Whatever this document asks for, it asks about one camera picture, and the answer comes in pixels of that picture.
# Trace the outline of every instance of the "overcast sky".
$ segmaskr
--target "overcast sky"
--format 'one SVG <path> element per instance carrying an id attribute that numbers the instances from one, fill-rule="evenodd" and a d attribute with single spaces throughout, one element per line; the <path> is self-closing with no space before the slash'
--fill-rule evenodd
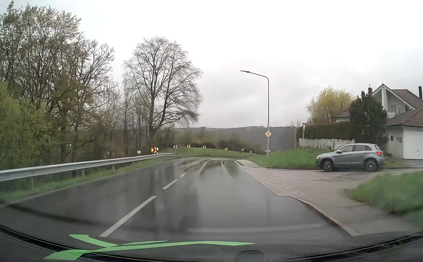
<path id="1" fill-rule="evenodd" d="M 331 84 L 353 95 L 386 84 L 423 87 L 423 1 L 16 0 L 82 18 L 89 38 L 115 49 L 113 76 L 138 42 L 176 40 L 204 74 L 192 126 L 266 126 L 306 120 L 305 106 Z M 0 11 L 9 1 L 0 0 Z"/>

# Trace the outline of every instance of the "window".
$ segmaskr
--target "window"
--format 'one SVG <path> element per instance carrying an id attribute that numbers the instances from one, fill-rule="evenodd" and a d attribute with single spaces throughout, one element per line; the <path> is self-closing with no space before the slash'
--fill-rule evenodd
<path id="1" fill-rule="evenodd" d="M 403 104 L 392 104 L 389 106 L 389 113 L 404 113 L 406 111 L 406 107 Z"/>
<path id="2" fill-rule="evenodd" d="M 389 113 L 397 113 L 397 105 L 392 104 L 389 106 Z"/>
<path id="3" fill-rule="evenodd" d="M 342 152 L 352 152 L 353 148 L 354 148 L 354 146 L 345 146 L 345 147 L 341 148 L 340 150 Z"/>
<path id="4" fill-rule="evenodd" d="M 364 145 L 355 145 L 354 151 L 371 151 L 371 148 Z"/>

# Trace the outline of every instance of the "car window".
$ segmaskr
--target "car window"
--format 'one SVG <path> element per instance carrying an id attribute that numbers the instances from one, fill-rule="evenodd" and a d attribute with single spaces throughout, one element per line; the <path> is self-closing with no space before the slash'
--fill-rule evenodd
<path id="1" fill-rule="evenodd" d="M 355 145 L 354 151 L 370 151 L 371 148 L 365 145 Z"/>
<path id="2" fill-rule="evenodd" d="M 342 152 L 352 152 L 353 148 L 354 148 L 354 146 L 345 146 L 345 147 L 341 148 L 340 150 Z"/>

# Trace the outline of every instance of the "hedge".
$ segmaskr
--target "hedge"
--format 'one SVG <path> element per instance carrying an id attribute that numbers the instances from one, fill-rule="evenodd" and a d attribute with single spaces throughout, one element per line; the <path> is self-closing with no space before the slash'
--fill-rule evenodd
<path id="1" fill-rule="evenodd" d="M 302 127 L 297 128 L 297 140 L 302 137 Z M 312 124 L 305 126 L 306 139 L 353 139 L 350 121 Z"/>

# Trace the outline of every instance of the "guardrail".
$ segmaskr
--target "guardrail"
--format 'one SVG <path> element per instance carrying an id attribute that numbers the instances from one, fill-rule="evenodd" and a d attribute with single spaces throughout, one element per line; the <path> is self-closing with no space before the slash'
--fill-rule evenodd
<path id="1" fill-rule="evenodd" d="M 10 170 L 0 170 L 0 182 L 53 174 L 53 173 L 67 172 L 67 171 L 73 171 L 73 170 L 81 170 L 81 175 L 84 176 L 84 169 L 87 169 L 87 168 L 104 166 L 104 165 L 113 165 L 113 169 L 114 169 L 115 164 L 130 163 L 134 161 L 146 160 L 151 158 L 160 158 L 160 157 L 181 158 L 180 156 L 174 155 L 172 153 L 162 153 L 162 154 L 149 155 L 149 156 L 103 159 L 103 160 L 75 162 L 75 163 L 67 163 L 67 164 L 52 164 L 52 165 L 33 166 L 33 167 L 17 168 L 17 169 L 10 169 Z"/>

